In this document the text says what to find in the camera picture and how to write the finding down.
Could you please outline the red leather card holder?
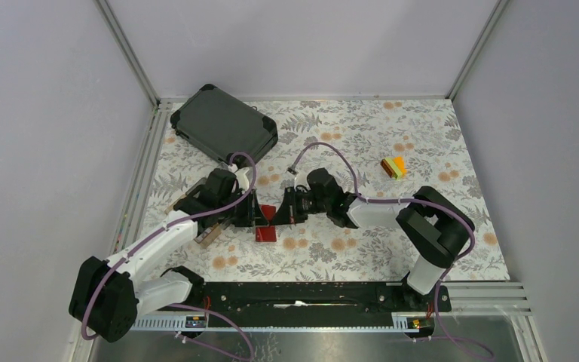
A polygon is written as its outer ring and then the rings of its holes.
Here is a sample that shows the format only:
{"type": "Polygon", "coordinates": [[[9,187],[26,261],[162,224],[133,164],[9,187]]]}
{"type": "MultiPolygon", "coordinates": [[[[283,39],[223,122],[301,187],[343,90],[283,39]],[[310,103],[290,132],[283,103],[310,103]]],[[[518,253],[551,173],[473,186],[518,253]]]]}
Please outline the red leather card holder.
{"type": "Polygon", "coordinates": [[[262,205],[261,210],[263,216],[268,221],[268,224],[266,226],[256,227],[255,242],[275,243],[277,241],[277,233],[275,227],[271,224],[271,221],[274,218],[277,208],[271,205],[262,205]]]}

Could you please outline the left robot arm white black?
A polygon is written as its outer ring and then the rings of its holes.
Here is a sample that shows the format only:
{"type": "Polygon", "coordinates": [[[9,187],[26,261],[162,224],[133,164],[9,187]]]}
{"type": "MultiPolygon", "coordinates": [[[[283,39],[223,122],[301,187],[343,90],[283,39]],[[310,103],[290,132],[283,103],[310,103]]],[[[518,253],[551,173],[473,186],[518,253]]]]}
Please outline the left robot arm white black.
{"type": "Polygon", "coordinates": [[[253,196],[256,178],[255,167],[216,168],[145,237],[105,259],[83,261],[69,303],[69,314],[81,323],[82,338],[116,342],[150,312],[176,303],[187,310],[199,307],[204,291],[183,273],[147,277],[173,251],[233,218],[253,196]]]}

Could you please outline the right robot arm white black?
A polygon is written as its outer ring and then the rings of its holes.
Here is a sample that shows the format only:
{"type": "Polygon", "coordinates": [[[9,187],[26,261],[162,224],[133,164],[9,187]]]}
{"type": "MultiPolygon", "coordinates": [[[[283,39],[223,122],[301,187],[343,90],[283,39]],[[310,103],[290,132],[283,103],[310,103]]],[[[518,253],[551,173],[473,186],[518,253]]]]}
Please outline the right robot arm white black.
{"type": "Polygon", "coordinates": [[[345,229],[375,226],[405,233],[419,253],[402,291],[403,303],[414,311],[431,302],[432,289],[475,232],[473,221],[431,186],[422,186],[411,198],[368,199],[344,191],[324,168],[285,189],[270,223],[296,225],[319,213],[345,229]]]}

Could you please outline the clear acrylic card organizer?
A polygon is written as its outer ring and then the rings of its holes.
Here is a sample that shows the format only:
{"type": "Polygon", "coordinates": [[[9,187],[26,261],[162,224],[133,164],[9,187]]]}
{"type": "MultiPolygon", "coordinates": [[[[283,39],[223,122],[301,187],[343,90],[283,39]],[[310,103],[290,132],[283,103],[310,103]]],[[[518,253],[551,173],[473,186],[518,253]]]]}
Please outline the clear acrylic card organizer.
{"type": "Polygon", "coordinates": [[[233,189],[236,178],[210,175],[204,183],[198,183],[174,205],[174,211],[182,211],[190,216],[207,213],[227,206],[234,201],[233,189]]]}

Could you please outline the floral patterned table mat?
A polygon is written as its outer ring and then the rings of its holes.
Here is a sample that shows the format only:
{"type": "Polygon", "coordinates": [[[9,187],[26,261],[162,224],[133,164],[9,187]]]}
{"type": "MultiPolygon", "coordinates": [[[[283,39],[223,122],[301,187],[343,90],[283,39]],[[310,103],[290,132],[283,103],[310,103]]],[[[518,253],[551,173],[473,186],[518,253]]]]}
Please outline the floral patterned table mat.
{"type": "MultiPolygon", "coordinates": [[[[277,206],[293,184],[288,172],[324,167],[345,191],[367,198],[409,197],[432,186],[475,225],[476,246],[449,273],[451,281],[509,278],[503,253],[449,100],[262,101],[277,123],[277,145],[257,164],[262,204],[277,206]],[[402,156],[406,175],[392,179],[383,158],[402,156]]],[[[324,215],[277,229],[275,243],[255,242],[233,227],[206,249],[186,244],[152,272],[183,265],[208,281],[397,281],[418,258],[400,230],[341,229],[324,215]]]]}

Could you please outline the wooden block base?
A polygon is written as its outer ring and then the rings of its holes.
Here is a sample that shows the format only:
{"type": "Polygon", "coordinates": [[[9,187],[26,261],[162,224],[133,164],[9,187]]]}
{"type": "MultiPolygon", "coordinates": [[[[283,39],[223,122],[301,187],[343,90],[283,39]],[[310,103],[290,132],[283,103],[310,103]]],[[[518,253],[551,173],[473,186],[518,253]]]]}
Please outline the wooden block base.
{"type": "Polygon", "coordinates": [[[215,224],[202,231],[194,241],[199,247],[206,249],[222,234],[222,230],[223,227],[220,224],[215,224]]]}

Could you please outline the dark grey hard case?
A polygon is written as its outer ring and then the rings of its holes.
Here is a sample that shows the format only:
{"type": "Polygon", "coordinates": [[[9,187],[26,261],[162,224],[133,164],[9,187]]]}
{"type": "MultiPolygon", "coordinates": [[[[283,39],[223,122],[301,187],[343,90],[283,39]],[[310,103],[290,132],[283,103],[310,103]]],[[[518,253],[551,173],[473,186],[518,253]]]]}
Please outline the dark grey hard case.
{"type": "Polygon", "coordinates": [[[178,137],[224,163],[235,152],[258,162],[278,142],[275,120],[214,84],[205,84],[174,111],[170,126],[178,137]]]}

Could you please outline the orange green sticky note block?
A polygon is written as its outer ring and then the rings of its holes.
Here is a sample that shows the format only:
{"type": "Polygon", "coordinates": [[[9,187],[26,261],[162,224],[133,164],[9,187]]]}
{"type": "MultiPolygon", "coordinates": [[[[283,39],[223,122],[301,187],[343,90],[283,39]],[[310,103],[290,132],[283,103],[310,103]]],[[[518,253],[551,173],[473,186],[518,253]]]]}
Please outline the orange green sticky note block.
{"type": "Polygon", "coordinates": [[[383,158],[380,163],[385,173],[392,179],[402,179],[406,175],[406,165],[402,156],[383,158]]]}

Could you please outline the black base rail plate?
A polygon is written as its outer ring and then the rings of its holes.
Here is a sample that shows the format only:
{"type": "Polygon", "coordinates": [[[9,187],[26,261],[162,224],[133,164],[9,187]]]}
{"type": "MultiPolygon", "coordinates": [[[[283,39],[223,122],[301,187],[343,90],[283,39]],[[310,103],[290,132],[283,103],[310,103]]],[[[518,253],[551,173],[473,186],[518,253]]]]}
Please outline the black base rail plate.
{"type": "Polygon", "coordinates": [[[393,327],[394,317],[452,310],[446,287],[419,296],[400,282],[204,282],[184,303],[246,328],[393,327]]]}

